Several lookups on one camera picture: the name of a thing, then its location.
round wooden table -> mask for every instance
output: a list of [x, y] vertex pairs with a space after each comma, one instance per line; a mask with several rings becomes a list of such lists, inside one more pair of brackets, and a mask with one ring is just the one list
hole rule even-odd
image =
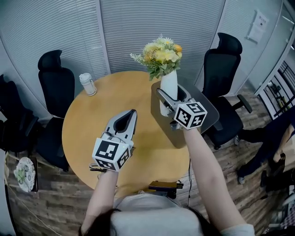
[[119, 173], [116, 196], [146, 189], [155, 180], [175, 182], [188, 170], [187, 147], [176, 149], [151, 115], [154, 82], [142, 71], [119, 72], [96, 80], [94, 96], [82, 91], [72, 102], [63, 124], [63, 149], [74, 173], [89, 187], [95, 188], [99, 174], [89, 170], [96, 138], [110, 118], [129, 109], [137, 111], [136, 149]]

white cup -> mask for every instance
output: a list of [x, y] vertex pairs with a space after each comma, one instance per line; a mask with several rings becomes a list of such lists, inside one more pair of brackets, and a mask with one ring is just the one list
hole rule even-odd
[[83, 85], [88, 96], [93, 96], [94, 94], [96, 94], [97, 89], [89, 73], [81, 74], [79, 78], [80, 78], [80, 83]]

person's hand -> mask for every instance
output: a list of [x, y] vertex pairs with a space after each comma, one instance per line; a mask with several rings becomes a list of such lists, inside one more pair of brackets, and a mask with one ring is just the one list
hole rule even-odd
[[279, 153], [275, 153], [275, 155], [273, 156], [273, 161], [274, 162], [279, 162], [279, 160], [281, 159], [281, 155]]

decorative plate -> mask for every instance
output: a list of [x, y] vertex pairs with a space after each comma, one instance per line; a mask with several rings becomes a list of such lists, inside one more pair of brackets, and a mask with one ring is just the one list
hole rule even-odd
[[21, 158], [13, 173], [23, 191], [32, 191], [35, 184], [36, 171], [33, 162], [29, 158]]

black office chair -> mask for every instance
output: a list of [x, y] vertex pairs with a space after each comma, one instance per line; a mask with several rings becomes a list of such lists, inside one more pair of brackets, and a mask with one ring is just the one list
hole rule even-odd
[[75, 78], [67, 68], [61, 67], [61, 50], [41, 56], [38, 62], [39, 80], [48, 111], [52, 118], [41, 133], [36, 150], [52, 165], [68, 171], [69, 164], [62, 147], [61, 132], [65, 114], [74, 100]]
[[25, 108], [13, 81], [0, 76], [0, 111], [7, 120], [1, 125], [1, 146], [6, 151], [19, 153], [27, 150], [30, 156], [37, 139], [38, 117]]
[[243, 123], [235, 110], [245, 106], [249, 113], [252, 112], [251, 106], [242, 95], [237, 96], [240, 102], [233, 106], [222, 97], [230, 91], [241, 61], [242, 45], [231, 35], [218, 33], [218, 36], [218, 47], [205, 54], [203, 89], [203, 94], [219, 112], [219, 121], [206, 132], [216, 150], [243, 129]]

